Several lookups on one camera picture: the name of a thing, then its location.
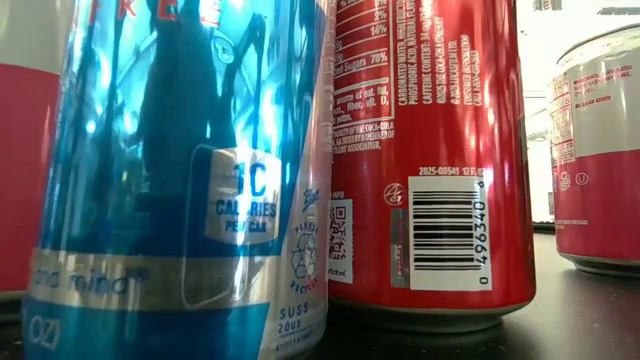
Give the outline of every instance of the red and white can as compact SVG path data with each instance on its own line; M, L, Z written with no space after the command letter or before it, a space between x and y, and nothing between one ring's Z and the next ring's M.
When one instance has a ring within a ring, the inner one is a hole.
M0 302L27 287L72 4L0 1Z
M579 269L640 270L640 24L570 49L548 107L558 251Z
M365 321L469 331L534 297L513 4L338 1L330 296Z

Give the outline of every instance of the can lid rim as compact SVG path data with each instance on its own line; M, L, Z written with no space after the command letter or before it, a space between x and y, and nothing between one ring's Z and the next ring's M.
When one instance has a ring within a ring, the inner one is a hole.
M585 45L585 44L587 44L587 43L590 43L590 42L592 42L593 40L597 40L597 39L599 39L599 38L601 38L601 37L604 37L604 36L607 36L607 35L611 35L611 34L615 34L615 33L620 32L620 31L625 31L625 30L633 29L633 28L640 28L640 23L634 23L634 24L625 25L625 26L622 26L622 27L619 27L619 28L615 28L615 29L612 29L612 30L606 31L606 32L604 32L604 33L602 33L602 34L598 34L598 35L592 36L592 37L590 37L590 38L588 38L588 39L586 39L586 40L582 40L582 41L580 41L580 42L578 42L578 43L574 44L573 46L571 46L567 51L565 51L565 52L564 52L564 53L563 53L563 54L558 58L558 61L556 61L556 65L557 65L557 64L560 64L560 61L562 61L562 59L563 59L565 56L569 55L571 52L573 52L574 50L576 50L577 48L579 48L579 47L580 47L580 46L582 46L582 45Z

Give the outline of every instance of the blue can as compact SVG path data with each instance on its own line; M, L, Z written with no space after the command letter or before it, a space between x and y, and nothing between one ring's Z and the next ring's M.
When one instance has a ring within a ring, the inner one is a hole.
M26 359L255 359L324 331L333 0L76 0Z

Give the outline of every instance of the aluminum can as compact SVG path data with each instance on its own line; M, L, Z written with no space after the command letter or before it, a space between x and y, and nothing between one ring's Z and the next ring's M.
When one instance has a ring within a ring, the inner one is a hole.
M572 47L550 87L558 251L578 269L637 275L640 25Z
M387 328L499 322L535 293L513 2L338 2L336 21L330 297Z
M0 321L19 319L27 289L72 14L68 3L40 3L0 3Z
M335 5L77 0L26 359L278 359L327 310Z

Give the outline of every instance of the countertop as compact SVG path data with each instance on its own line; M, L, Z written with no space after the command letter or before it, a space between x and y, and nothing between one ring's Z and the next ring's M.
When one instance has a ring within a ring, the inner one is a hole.
M640 281L576 271L556 253L552 235L536 235L535 250L536 298L500 326L462 335L418 335L330 315L310 359L640 359ZM0 327L0 359L21 358L19 327Z

